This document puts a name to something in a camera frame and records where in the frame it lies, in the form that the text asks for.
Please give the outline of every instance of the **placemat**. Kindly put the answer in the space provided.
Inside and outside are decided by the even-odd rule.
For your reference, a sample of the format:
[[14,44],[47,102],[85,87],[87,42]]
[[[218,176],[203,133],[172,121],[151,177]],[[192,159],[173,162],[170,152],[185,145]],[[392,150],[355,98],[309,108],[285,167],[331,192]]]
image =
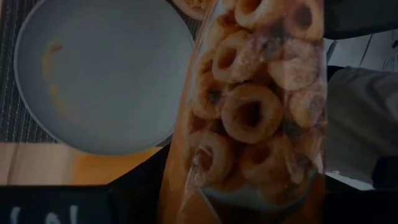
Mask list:
[[[21,25],[39,0],[3,0],[0,19],[0,142],[55,142],[32,119],[19,96],[14,79],[14,47]],[[201,22],[176,8],[196,39]],[[159,144],[164,146],[167,138]]]

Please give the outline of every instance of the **fabric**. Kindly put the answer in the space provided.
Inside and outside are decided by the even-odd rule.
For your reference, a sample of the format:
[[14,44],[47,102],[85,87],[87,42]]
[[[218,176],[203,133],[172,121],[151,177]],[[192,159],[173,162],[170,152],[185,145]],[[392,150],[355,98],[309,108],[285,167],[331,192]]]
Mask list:
[[346,67],[328,83],[326,171],[371,183],[381,156],[398,155],[398,74]]

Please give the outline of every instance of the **gray plate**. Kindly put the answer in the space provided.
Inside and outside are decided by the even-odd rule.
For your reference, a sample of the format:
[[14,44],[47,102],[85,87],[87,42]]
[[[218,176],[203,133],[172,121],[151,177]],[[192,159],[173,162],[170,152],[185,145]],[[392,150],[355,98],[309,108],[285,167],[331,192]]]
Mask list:
[[19,32],[21,97],[51,137],[124,155],[173,131],[192,37],[165,0],[50,0]]

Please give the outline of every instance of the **fried ring snack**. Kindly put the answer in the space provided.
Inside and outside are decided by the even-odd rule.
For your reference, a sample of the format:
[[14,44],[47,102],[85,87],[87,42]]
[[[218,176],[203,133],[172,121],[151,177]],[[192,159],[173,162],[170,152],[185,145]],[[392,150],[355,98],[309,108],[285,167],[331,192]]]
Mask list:
[[316,125],[325,106],[326,82],[319,79],[309,87],[296,91],[289,101],[290,113],[302,128]]
[[223,0],[223,6],[227,10],[234,10],[238,0]]
[[221,116],[221,100],[225,84],[215,80],[211,72],[197,76],[192,96],[192,110],[203,119],[216,119]]
[[284,19],[287,32],[298,39],[320,40],[324,33],[323,5],[319,0],[299,0]]
[[292,143],[284,135],[276,135],[266,141],[248,146],[241,157],[243,176],[259,185],[289,183],[287,155],[293,150]]
[[236,83],[250,79],[260,67],[259,55],[252,50],[250,33],[245,30],[228,36],[216,49],[212,72],[222,82]]
[[226,132],[238,141],[256,143],[271,136],[283,117],[278,97],[265,86],[247,83],[229,92],[221,119]]
[[197,131],[188,141],[183,157],[185,168],[193,175],[193,184],[206,187],[223,181],[233,164],[228,139],[210,131]]
[[229,12],[217,17],[207,33],[206,41],[211,48],[216,48],[227,36],[240,30],[234,14]]
[[235,18],[248,29],[268,26],[282,18],[289,6],[286,0],[238,0]]
[[215,53],[214,50],[209,50],[200,57],[197,65],[197,76],[206,72],[211,72]]
[[311,129],[300,136],[295,152],[304,154],[315,162],[318,153],[324,150],[324,143],[325,135],[320,130]]
[[284,57],[269,62],[268,72],[285,90],[298,90],[311,84],[318,76],[317,47],[309,42],[289,39],[283,46]]

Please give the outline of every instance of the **clear plastic bag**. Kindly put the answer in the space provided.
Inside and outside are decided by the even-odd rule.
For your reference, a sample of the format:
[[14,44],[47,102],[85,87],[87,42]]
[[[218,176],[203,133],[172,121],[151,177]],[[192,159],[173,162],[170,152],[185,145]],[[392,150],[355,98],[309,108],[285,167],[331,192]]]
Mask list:
[[209,6],[160,191],[161,223],[320,223],[322,0]]

